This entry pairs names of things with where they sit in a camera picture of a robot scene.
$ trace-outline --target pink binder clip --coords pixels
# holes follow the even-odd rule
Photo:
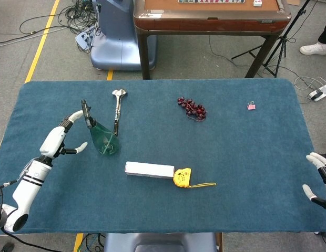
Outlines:
[[[248,110],[253,110],[253,109],[256,109],[256,105],[254,104],[254,101],[251,101],[249,103],[247,103],[247,109]]]

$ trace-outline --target red grapes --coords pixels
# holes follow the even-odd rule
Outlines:
[[[177,98],[177,103],[185,109],[185,114],[189,118],[197,122],[205,120],[207,111],[202,104],[197,105],[192,99],[185,99],[183,96]]]

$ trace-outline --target table leg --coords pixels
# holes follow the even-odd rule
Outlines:
[[[217,246],[219,246],[218,252],[223,252],[223,247],[222,247],[222,233],[216,233],[216,243]]]
[[[143,34],[137,35],[143,80],[150,80],[147,37],[148,37],[147,35],[143,35]]]
[[[269,51],[272,49],[273,45],[277,41],[279,35],[269,35],[266,37],[261,49],[259,50],[256,58],[254,59],[251,67],[249,68],[245,78],[253,78],[261,65],[263,64],[264,59],[267,57]]]

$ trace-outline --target blue tablecloth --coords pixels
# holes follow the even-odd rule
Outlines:
[[[326,211],[309,202],[302,184],[325,196],[305,155],[313,151],[292,84],[284,79],[44,81],[25,84],[0,149],[0,183],[17,178],[39,156],[49,131],[81,109],[113,128],[114,89],[125,88],[121,149],[102,156],[83,119],[67,148],[88,141],[79,155],[60,156],[30,210],[23,233],[40,232],[275,232],[326,230]],[[208,110],[188,119],[177,97]],[[256,109],[247,110],[254,101]],[[192,168],[192,184],[128,176],[126,161]],[[15,186],[4,189],[13,204]]]

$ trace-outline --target metal ladle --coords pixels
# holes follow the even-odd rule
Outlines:
[[[115,110],[115,121],[114,121],[114,135],[117,136],[119,131],[119,119],[120,119],[120,109],[121,109],[121,98],[127,94],[124,89],[116,89],[112,92],[116,97],[116,110]]]

